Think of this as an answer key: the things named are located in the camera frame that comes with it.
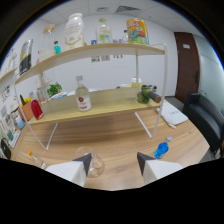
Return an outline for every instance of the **office chair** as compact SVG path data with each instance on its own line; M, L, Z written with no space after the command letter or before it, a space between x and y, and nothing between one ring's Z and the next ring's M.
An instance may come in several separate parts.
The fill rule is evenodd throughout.
M183 113L198 128L215 155L220 149L223 155L224 116L218 108L200 93L188 93Z

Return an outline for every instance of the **wooden shelf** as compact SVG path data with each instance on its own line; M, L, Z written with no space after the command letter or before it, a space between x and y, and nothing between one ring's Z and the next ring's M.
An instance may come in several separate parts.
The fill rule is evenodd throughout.
M47 124L96 118L140 110L156 109L160 104L150 99L149 104L136 102L140 88L120 88L90 92L92 109L80 112L77 107L75 95L51 100L42 106L44 116L40 120L34 117L29 124Z
M18 67L16 67L16 68L10 70L9 72L5 73L5 74L0 78L0 82L1 82L3 79L5 79L7 76L9 76L9 75L11 75L12 73L14 73L15 70L16 70L17 68L18 68Z
M67 62L89 58L92 56L102 55L164 55L164 51L142 44L123 44L123 43L109 43L109 44L94 44L85 47L75 48L69 51L54 55L39 64L30 68L27 72L22 74L17 80L16 84L40 74L57 65L62 65Z

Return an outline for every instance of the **white bottle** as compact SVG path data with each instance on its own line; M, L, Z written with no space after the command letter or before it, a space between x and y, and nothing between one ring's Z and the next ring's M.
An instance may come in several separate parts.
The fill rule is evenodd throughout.
M109 26L106 25L106 19L99 19L100 25L96 29L96 41L97 44L113 43L112 31Z
M65 26L65 51L84 46L83 29L82 14L72 14Z
M82 80L83 80L82 76L76 76L76 81L78 82L78 88L75 91L75 97L79 111L84 112L90 110L92 106L90 102L89 91L82 84Z
M128 32L127 32L127 30L124 30L124 34L125 35L122 37L121 43L128 44L129 43L129 40L128 40Z

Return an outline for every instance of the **orange item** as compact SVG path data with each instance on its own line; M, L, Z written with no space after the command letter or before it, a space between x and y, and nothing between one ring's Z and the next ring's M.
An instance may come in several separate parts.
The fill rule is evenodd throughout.
M22 110L23 110L23 113L24 113L27 121L29 121L33 117L33 111L31 109L31 102L26 103L22 107Z

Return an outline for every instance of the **poster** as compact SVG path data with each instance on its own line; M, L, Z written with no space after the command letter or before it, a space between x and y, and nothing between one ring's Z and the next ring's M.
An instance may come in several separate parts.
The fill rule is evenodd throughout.
M6 86L2 92L3 103L11 96L10 85Z

